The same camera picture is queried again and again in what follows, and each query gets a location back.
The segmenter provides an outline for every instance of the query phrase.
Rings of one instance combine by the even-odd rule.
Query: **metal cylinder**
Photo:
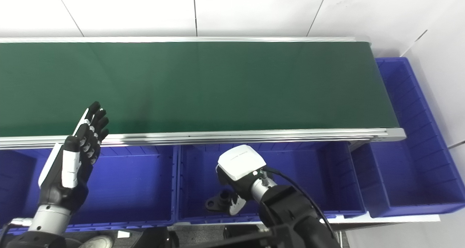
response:
[[[41,205],[32,220],[28,231],[62,235],[68,227],[71,212],[55,205]]]
[[[275,185],[276,183],[270,178],[257,179],[251,187],[251,192],[252,196],[254,197],[254,200],[260,202],[262,196],[266,193],[266,191]]]

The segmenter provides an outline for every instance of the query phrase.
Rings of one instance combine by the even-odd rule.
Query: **blue plastic bin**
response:
[[[450,213],[465,207],[465,187],[407,58],[377,59],[407,139],[352,152],[372,217]]]
[[[70,231],[166,226],[174,223],[179,147],[104,147],[88,182],[89,195]],[[51,149],[0,151],[0,224],[33,217],[37,180]],[[26,228],[10,231],[19,234]]]
[[[250,201],[241,214],[230,217],[206,211],[205,201],[224,186],[216,176],[218,157],[239,144],[181,147],[178,176],[178,221],[237,223],[259,220],[258,205]],[[251,143],[270,166],[284,172],[314,198],[328,217],[365,213],[347,142]],[[278,184],[289,184],[275,177]]]

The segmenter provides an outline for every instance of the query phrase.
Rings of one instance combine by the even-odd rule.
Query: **tile grout line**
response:
[[[460,146],[460,145],[463,145],[463,144],[465,144],[465,140],[460,141],[460,142],[458,142],[458,143],[455,143],[455,144],[453,144],[453,145],[451,145],[451,146],[448,146],[447,149],[450,150],[450,149],[456,148],[456,147],[458,147],[458,146]]]
[[[197,32],[197,8],[195,6],[195,0],[194,0],[194,18],[195,18],[195,36],[199,36],[199,33]]]
[[[74,20],[73,15],[71,15],[70,11],[68,10],[68,7],[65,5],[65,3],[63,2],[63,0],[61,0],[61,3],[62,3],[63,6],[65,7],[66,11],[68,11],[68,15],[69,15],[69,16],[71,17],[71,19],[73,20],[74,24],[75,24],[76,27],[78,28],[78,30],[79,30],[79,32],[81,33],[81,35],[82,35],[83,37],[85,37],[84,34],[83,34],[83,32],[81,31],[80,27],[78,26],[78,23],[76,23],[76,21]]]
[[[306,36],[308,36],[309,33],[310,33],[310,30],[312,30],[312,26],[314,26],[315,20],[316,20],[316,18],[317,18],[317,15],[318,15],[319,10],[321,9],[321,6],[323,5],[323,2],[324,2],[324,0],[321,0],[321,3],[320,3],[320,5],[319,5],[319,7],[318,7],[318,10],[317,10],[317,13],[315,14],[314,20],[312,21],[312,24],[310,25],[310,28],[308,29],[308,32],[307,32],[307,35],[306,35]]]

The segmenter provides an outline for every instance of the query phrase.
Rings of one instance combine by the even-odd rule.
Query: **black metal part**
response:
[[[264,175],[261,169],[257,169],[256,175],[251,172],[239,180],[234,181],[219,166],[216,168],[216,174],[218,175],[218,180],[222,185],[231,185],[234,191],[244,200],[254,199],[251,192],[252,185],[256,180],[266,177],[266,174]]]
[[[147,228],[131,248],[177,248],[179,238],[166,227]]]
[[[6,248],[66,248],[66,242],[61,235],[30,231],[18,235]]]
[[[210,212],[229,213],[233,193],[230,190],[222,190],[216,196],[206,200],[205,208]]]
[[[305,247],[339,248],[339,243],[319,221],[311,202],[294,186],[276,185],[262,197],[259,216],[267,227],[288,225]]]
[[[241,235],[249,235],[257,233],[259,230],[259,227],[255,224],[226,225],[223,229],[223,238],[228,239]]]

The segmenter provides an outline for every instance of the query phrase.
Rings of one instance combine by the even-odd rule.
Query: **white tiled wall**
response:
[[[194,0],[63,0],[84,36],[195,36]]]
[[[195,0],[199,36],[306,36],[322,0]]]
[[[398,56],[452,0],[0,0],[0,37],[356,36]]]
[[[61,0],[0,0],[0,37],[80,36]]]

